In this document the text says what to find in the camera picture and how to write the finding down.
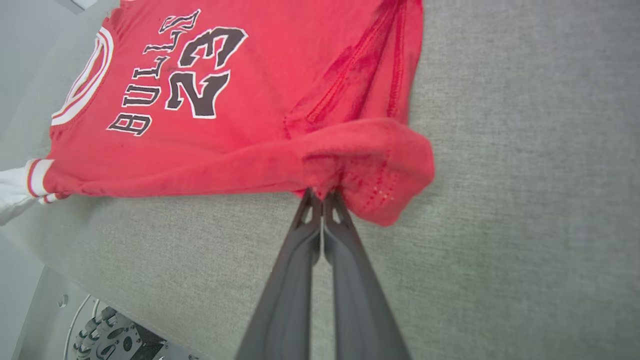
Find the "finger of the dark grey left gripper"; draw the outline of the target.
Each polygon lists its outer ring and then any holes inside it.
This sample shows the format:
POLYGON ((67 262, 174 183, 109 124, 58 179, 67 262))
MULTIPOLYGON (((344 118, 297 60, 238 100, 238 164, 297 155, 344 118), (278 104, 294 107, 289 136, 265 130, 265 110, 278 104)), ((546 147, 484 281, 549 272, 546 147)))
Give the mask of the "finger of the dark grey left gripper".
POLYGON ((333 273, 335 360, 412 360, 342 194, 322 203, 333 273))
POLYGON ((313 268, 321 232, 322 202, 307 189, 235 360, 310 360, 313 268))

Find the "red Bulls basketball jersey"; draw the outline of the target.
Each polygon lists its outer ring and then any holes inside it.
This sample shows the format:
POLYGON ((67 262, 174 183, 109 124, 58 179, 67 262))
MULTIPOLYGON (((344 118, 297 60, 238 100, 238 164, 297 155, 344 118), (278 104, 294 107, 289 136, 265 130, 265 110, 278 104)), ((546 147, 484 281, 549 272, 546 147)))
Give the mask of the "red Bulls basketball jersey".
POLYGON ((340 191, 390 226, 435 177, 409 127, 423 0, 120 0, 51 116, 0 171, 0 226, 34 203, 340 191))

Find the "grey fabric sofa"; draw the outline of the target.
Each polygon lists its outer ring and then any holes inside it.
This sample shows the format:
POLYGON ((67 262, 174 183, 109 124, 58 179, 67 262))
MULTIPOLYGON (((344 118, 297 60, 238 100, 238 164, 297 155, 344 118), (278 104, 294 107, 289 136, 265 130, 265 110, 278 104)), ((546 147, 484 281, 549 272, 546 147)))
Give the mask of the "grey fabric sofa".
MULTIPOLYGON (((434 182, 357 219, 414 360, 640 360, 640 0, 425 0, 410 124, 434 182)), ((202 359, 232 360, 291 193, 37 204, 0 274, 44 264, 202 359)))

